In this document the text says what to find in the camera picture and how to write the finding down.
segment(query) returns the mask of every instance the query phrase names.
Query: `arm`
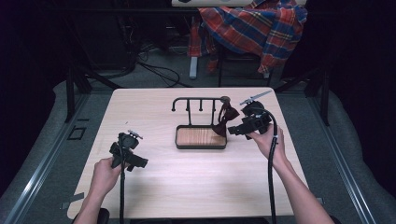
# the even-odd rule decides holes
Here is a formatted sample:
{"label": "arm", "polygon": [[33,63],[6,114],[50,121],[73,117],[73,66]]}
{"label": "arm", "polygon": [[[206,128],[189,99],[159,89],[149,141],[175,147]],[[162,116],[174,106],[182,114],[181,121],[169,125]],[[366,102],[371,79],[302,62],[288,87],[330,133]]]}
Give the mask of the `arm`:
{"label": "arm", "polygon": [[97,223],[103,199],[114,188],[120,175],[120,165],[111,168],[113,158],[101,159],[95,164],[90,191],[82,203],[74,223]]}
{"label": "arm", "polygon": [[[264,134],[250,133],[250,136],[257,143],[262,154],[268,158],[271,142],[274,133],[274,125],[270,125]],[[295,173],[291,163],[285,154],[285,142],[283,131],[278,127],[278,145],[274,152],[273,166],[278,173],[290,200],[291,208],[297,223],[317,224],[333,223],[330,216],[318,202],[314,194],[304,184]]]}

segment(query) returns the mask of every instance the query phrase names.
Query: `person's right arm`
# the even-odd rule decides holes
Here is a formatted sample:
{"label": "person's right arm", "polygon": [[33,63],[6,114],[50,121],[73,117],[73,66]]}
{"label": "person's right arm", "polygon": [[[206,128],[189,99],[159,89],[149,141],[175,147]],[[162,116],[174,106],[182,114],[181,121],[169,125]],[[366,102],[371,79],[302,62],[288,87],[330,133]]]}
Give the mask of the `person's right arm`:
{"label": "person's right arm", "polygon": [[[268,131],[264,134],[250,133],[250,136],[257,143],[262,154],[268,159],[271,142],[273,139],[274,125],[270,124]],[[327,224],[333,223],[332,219],[318,202],[314,194],[305,183],[297,176],[291,163],[285,154],[285,142],[283,131],[277,127],[277,145],[274,152],[273,167],[278,173],[290,200],[291,208],[297,223],[304,224]]]}

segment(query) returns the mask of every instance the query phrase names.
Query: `chair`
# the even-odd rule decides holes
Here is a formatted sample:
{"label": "chair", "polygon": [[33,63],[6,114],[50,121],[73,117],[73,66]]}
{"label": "chair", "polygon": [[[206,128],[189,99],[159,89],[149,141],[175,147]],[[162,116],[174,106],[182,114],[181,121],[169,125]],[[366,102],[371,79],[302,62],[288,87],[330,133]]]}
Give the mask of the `chair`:
{"label": "chair", "polygon": [[259,64],[261,62],[261,58],[258,55],[255,55],[253,53],[235,53],[227,48],[225,48],[222,45],[219,45],[219,83],[218,86],[221,87],[222,85],[222,80],[223,79],[249,79],[249,80],[262,80],[262,85],[259,86],[265,86],[269,87],[271,83],[271,77],[273,74],[273,69],[270,70],[268,74],[261,74],[258,72],[255,72],[253,76],[249,76],[248,74],[244,74],[244,76],[238,76],[238,77],[230,77],[227,76],[225,77],[223,74],[223,68],[224,68],[224,63],[251,63],[252,64],[252,69],[257,69],[259,67]]}

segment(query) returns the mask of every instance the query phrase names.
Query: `red and blue plaid shirt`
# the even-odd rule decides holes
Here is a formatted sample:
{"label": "red and blue plaid shirt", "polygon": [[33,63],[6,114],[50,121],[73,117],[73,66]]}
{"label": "red and blue plaid shirt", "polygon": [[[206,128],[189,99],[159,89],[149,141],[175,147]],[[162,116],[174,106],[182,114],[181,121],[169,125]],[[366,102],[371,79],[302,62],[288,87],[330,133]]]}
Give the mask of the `red and blue plaid shirt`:
{"label": "red and blue plaid shirt", "polygon": [[[195,20],[191,27],[188,55],[216,55],[214,38],[236,53],[259,55],[261,73],[289,58],[301,39],[307,16],[295,0],[254,0],[244,8],[202,7],[199,11],[202,20]],[[214,64],[216,60],[208,68],[213,70]]]}

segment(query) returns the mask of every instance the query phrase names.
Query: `gray carpet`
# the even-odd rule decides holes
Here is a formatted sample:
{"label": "gray carpet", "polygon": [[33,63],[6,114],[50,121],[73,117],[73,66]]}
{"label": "gray carpet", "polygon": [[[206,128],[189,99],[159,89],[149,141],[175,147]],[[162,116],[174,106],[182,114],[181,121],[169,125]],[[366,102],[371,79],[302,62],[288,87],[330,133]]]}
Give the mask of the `gray carpet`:
{"label": "gray carpet", "polygon": [[[177,71],[180,74],[180,81],[186,85],[216,87],[217,76],[206,72],[206,62],[207,58],[200,59],[198,78],[190,80],[188,78],[189,60],[183,54],[154,50],[148,54],[147,60],[147,63]],[[283,84],[279,79],[280,73],[281,69],[274,73],[271,87],[275,88]],[[126,88],[160,88],[172,84],[171,81],[164,82],[162,78],[153,75],[140,65],[128,76],[111,80]],[[71,220],[66,216],[67,210],[60,209],[60,206],[74,194],[111,96],[111,90],[105,85],[96,80],[91,80],[91,84],[92,94],[81,95],[76,92],[79,99],[78,112],[68,125],[64,124],[66,118],[65,85],[61,83],[54,89],[57,93],[57,101],[49,120],[20,172],[0,200],[1,223],[6,220],[15,220],[10,219],[15,214],[21,223],[70,223]],[[304,83],[301,83],[288,92],[278,94],[277,97],[306,180],[313,193],[324,200],[324,207],[329,214],[337,217],[342,223],[396,223],[396,202],[375,182],[370,170],[362,161],[359,137],[337,97],[331,94],[329,104],[331,126],[324,127],[318,118],[317,99],[305,98],[301,92],[303,88]],[[85,128],[82,139],[64,140],[73,127]],[[351,189],[341,174],[342,170],[337,166],[337,158],[333,153],[334,145],[329,140],[329,132],[336,140],[336,145],[342,152],[347,167],[359,187],[359,193],[367,203],[364,206],[369,208],[373,219],[365,220],[359,211],[360,206],[351,197]],[[56,153],[52,154],[53,160],[43,162],[54,147],[57,149]],[[34,195],[30,195],[32,200],[21,201],[23,190],[28,186],[29,180],[34,177],[35,170],[43,163],[50,168],[43,176],[45,181],[37,186],[38,191],[34,191],[36,192]],[[110,223],[119,222],[114,219],[110,220]],[[294,223],[294,220],[293,217],[279,217],[278,223]]]}

